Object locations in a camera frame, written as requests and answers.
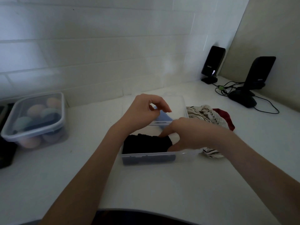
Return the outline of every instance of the right hand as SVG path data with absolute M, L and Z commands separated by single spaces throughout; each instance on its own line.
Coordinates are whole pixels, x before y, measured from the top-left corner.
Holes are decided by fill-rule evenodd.
M 226 128 L 208 123 L 197 118 L 181 117 L 171 122 L 159 135 L 165 137 L 172 133 L 178 133 L 180 140 L 169 147 L 168 151 L 181 151 L 186 148 L 198 149 L 209 147 L 217 149 L 219 136 L 227 135 Z

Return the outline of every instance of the black mouse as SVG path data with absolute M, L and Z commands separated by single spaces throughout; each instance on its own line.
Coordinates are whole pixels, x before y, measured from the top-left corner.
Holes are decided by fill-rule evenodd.
M 252 108 L 257 105 L 256 101 L 249 94 L 243 93 L 242 90 L 235 90 L 228 94 L 228 98 L 242 104 L 246 108 Z

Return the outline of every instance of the desk surface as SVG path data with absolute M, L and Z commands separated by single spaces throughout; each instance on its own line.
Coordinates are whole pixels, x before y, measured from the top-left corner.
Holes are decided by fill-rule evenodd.
M 228 80 L 219 77 L 220 84 Z M 176 92 L 187 106 L 227 111 L 235 133 L 258 153 L 300 181 L 300 113 L 279 103 L 280 114 L 261 113 L 194 81 L 148 94 Z M 273 111 L 257 98 L 257 108 Z M 67 141 L 36 151 L 17 151 L 0 170 L 0 225 L 41 219 L 122 115 L 122 98 L 68 110 Z M 197 156 L 194 162 L 123 166 L 117 157 L 100 209 L 147 211 L 197 224 L 278 224 L 227 159 Z

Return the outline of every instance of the folded clothing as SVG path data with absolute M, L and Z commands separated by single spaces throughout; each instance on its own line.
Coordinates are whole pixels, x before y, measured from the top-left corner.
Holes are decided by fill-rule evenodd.
M 226 129 L 230 129 L 231 131 L 233 131 L 235 128 L 230 119 L 229 114 L 226 111 L 223 111 L 221 109 L 216 109 L 216 111 L 215 111 L 209 105 L 191 106 L 191 107 L 187 106 L 187 113 L 188 113 L 189 118 L 199 118 L 201 120 L 204 120 L 204 121 L 216 124 L 216 125 L 220 125 Z M 204 147 L 202 149 L 203 149 L 203 153 L 210 158 L 223 158 L 224 157 L 217 150 L 214 150 L 214 149 L 211 149 L 208 147 Z
M 172 145 L 169 136 L 160 138 L 139 133 L 125 139 L 122 154 L 166 152 Z

